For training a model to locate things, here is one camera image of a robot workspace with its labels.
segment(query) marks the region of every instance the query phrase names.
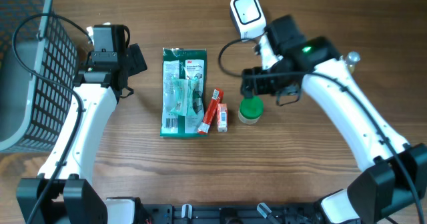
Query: wooden tabletop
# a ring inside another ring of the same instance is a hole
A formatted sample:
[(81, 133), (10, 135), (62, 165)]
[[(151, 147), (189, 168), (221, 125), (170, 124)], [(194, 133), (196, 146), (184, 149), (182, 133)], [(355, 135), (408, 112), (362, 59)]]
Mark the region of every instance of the wooden tabletop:
[[(427, 142), (427, 0), (260, 0), (267, 21), (292, 14), (308, 39), (327, 36), (362, 61), (354, 79), (397, 132)], [(220, 49), (238, 34), (230, 0), (54, 0), (56, 12), (82, 27), (125, 24), (148, 70), (129, 79), (135, 95), (121, 100), (105, 128), (93, 183), (101, 198), (141, 197), (143, 203), (256, 204), (315, 201), (346, 188), (360, 171), (349, 147), (307, 95), (277, 107), (263, 96), (256, 125), (240, 123), (240, 79), (224, 75)], [(67, 26), (80, 43), (79, 33)], [(225, 91), (230, 128), (201, 139), (162, 139), (162, 47), (207, 49), (207, 96)], [(259, 66), (252, 45), (230, 47), (233, 71)], [(34, 177), (43, 154), (0, 155), (0, 223), (22, 223), (15, 189)], [(427, 202), (423, 200), (424, 212)], [(393, 218), (417, 222), (414, 206)]]

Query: gray basket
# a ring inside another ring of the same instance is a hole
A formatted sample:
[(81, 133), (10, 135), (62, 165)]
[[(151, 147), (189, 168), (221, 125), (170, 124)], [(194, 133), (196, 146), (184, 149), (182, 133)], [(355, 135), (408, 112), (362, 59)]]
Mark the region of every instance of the gray basket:
[[(36, 77), (19, 66), (11, 39), (24, 18), (52, 13), (52, 0), (0, 0), (0, 152), (52, 150), (65, 122), (71, 93)], [(36, 34), (46, 37), (36, 40)], [(72, 86), (77, 49), (58, 19), (28, 22), (17, 37), (24, 63), (38, 73)]]

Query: green lid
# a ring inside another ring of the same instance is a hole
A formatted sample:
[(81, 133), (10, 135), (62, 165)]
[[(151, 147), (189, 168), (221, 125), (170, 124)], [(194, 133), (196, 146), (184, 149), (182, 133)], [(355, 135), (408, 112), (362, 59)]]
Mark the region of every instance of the green lid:
[(253, 98), (245, 98), (240, 103), (239, 110), (242, 116), (246, 119), (257, 119), (264, 111), (264, 104), (257, 96), (254, 96)]

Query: barcode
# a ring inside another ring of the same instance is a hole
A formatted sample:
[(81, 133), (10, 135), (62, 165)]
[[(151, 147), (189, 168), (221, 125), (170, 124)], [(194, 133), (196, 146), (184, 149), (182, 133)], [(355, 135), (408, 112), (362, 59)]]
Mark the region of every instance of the barcode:
[(178, 118), (166, 118), (166, 128), (178, 127)]
[(220, 92), (217, 89), (215, 89), (215, 91), (213, 91), (212, 99), (216, 100), (219, 94)]
[(227, 113), (221, 113), (221, 121), (227, 121)]

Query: green light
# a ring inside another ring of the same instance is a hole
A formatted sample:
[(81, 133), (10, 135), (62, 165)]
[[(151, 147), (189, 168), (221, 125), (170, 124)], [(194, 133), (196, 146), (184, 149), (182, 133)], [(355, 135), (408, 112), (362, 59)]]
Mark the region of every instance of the green light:
[(302, 49), (302, 52), (307, 53), (307, 52), (309, 52), (311, 49), (312, 49), (312, 47), (304, 47), (304, 48)]

